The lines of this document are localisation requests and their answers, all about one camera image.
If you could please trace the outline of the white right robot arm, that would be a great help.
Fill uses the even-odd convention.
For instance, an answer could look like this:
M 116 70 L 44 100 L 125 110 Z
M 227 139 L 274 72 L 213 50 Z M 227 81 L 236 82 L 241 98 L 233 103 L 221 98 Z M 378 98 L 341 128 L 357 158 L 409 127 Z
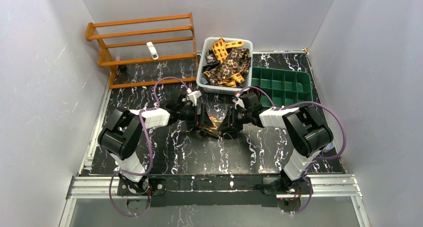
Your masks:
M 264 179 L 256 188 L 276 193 L 296 190 L 305 181 L 308 167 L 334 139 L 331 129 L 315 108 L 320 104 L 304 101 L 284 108 L 265 108 L 254 92 L 237 94 L 234 102 L 235 106 L 229 108 L 218 131 L 238 133 L 249 123 L 260 128 L 285 128 L 294 147 L 280 177 Z

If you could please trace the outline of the cream flamingo paisley tie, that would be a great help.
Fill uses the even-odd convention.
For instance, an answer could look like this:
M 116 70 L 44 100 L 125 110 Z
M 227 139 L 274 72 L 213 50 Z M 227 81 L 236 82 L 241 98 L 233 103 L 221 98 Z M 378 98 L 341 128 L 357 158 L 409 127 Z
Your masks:
M 222 120 L 214 116 L 209 116 L 209 117 L 213 126 L 201 128 L 199 131 L 199 134 L 203 137 L 218 139 L 221 136 L 221 131 L 219 131 L 218 128 L 222 124 Z

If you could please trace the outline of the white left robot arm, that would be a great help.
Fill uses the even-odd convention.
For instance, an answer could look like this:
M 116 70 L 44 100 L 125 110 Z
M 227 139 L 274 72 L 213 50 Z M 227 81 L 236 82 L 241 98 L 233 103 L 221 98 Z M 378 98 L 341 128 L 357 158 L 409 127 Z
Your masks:
M 198 131 L 213 127 L 205 104 L 199 102 L 199 91 L 175 91 L 169 100 L 146 110 L 115 109 L 101 130 L 97 142 L 116 161 L 118 176 L 129 188 L 143 193 L 148 188 L 147 174 L 150 164 L 144 167 L 136 149 L 142 134 L 149 129 L 170 126 L 185 121 L 189 130 Z

